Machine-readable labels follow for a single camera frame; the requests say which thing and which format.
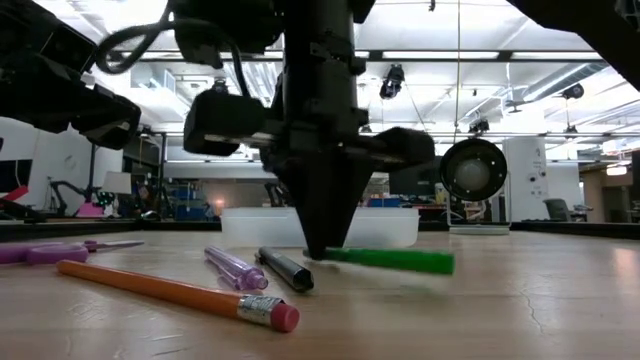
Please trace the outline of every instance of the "metal ferrule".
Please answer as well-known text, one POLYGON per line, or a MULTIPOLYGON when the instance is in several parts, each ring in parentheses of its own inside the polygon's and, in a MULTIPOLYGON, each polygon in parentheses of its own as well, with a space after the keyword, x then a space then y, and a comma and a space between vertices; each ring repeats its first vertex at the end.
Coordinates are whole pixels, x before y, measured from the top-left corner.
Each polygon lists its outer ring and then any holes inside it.
POLYGON ((284 300, 261 295, 245 295, 238 303, 238 317, 256 324, 271 327, 271 311, 284 300))

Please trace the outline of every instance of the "pencil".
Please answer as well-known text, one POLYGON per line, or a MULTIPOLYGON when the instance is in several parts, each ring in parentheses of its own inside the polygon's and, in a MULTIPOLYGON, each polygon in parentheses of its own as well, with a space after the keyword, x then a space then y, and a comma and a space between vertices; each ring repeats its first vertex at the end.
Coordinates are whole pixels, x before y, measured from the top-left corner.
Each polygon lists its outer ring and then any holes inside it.
POLYGON ((300 313, 295 307, 285 304, 282 299, 276 297, 213 290, 169 279, 69 260, 58 262, 57 268, 60 273, 65 275, 220 316, 243 319, 280 332, 293 331, 300 320, 300 313))

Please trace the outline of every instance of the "pink pen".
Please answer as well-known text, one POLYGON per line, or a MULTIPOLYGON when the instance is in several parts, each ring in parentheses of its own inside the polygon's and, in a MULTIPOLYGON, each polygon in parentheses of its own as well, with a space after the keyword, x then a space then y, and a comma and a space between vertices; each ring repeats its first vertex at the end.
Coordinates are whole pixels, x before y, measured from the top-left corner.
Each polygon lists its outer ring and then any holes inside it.
POLYGON ((236 290, 262 290, 269 285, 262 270, 215 246, 205 248, 204 254, 207 260, 216 265, 220 274, 233 284, 236 290))

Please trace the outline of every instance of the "wooden table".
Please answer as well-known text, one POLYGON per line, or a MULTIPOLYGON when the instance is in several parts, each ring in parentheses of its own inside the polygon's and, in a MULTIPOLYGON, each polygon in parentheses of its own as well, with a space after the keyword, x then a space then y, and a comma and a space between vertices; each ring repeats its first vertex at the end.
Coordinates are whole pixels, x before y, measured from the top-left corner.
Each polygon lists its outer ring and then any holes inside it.
MULTIPOLYGON (((90 262, 219 287, 203 262, 219 233, 92 236, 145 240, 90 262)), ((79 241, 87 238, 65 239, 79 241)), ((423 233, 451 248, 452 278, 308 263, 317 290, 292 293, 269 272, 266 294, 302 313, 284 335, 58 276, 0 269, 0 359, 638 359, 640 242, 513 233, 423 233)), ((231 249, 252 260, 255 249, 231 249)), ((303 262, 300 250, 286 250, 303 262)))

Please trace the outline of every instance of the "black cable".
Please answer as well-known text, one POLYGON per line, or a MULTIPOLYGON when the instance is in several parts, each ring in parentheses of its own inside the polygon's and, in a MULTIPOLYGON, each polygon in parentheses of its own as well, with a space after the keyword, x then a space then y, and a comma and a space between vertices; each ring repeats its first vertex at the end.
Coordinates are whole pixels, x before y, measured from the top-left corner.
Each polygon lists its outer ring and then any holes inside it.
POLYGON ((242 72, 242 61, 240 59, 240 49, 236 45, 235 41, 228 36, 220 27, 214 23, 210 23, 204 20, 198 19, 180 19, 176 21, 163 21, 149 25, 131 26, 126 29, 116 31, 105 38, 96 50, 96 65, 100 70, 107 74, 121 74, 129 70, 135 63, 142 57, 145 51, 155 41, 157 36, 167 30, 175 30, 177 28, 191 28, 193 30, 208 31, 213 33, 221 41, 227 43, 231 50, 231 56, 233 58, 233 67, 238 79, 238 85, 240 86, 240 92, 245 97, 251 97, 249 94, 249 88, 242 72), (144 36, 145 40, 124 61, 112 67, 108 63, 108 55, 116 47, 122 43, 135 39, 137 37, 144 36))
MULTIPOLYGON (((168 22, 170 15, 171 15, 171 9, 169 9, 169 6, 167 6, 164 8, 164 12, 160 17, 160 20, 158 20, 158 23, 168 22)), ((104 57, 105 61, 102 62, 101 60, 103 59, 100 57, 100 55, 97 55, 98 58, 96 59, 96 63, 98 67, 100 68, 100 70, 110 75, 119 75, 126 72, 127 70, 131 69, 131 67, 135 65, 135 63, 138 62, 138 60, 140 60, 140 58, 144 55, 145 52, 147 52, 147 50, 149 50, 149 48, 151 47, 151 45, 153 45, 153 43, 156 41, 158 36, 160 36, 161 32, 162 31, 149 31, 145 34, 140 34, 140 35, 144 35, 144 39, 142 39, 142 41, 138 44, 138 46, 136 46, 133 49, 133 51, 129 56, 127 56, 124 60, 122 60, 120 63, 115 64, 114 66, 111 66, 107 63, 106 56, 104 57)), ((107 36, 105 41, 108 40, 113 35, 107 36)), ((111 52, 111 50, 121 45, 125 41, 121 41, 116 46, 110 48, 108 52, 111 52)))

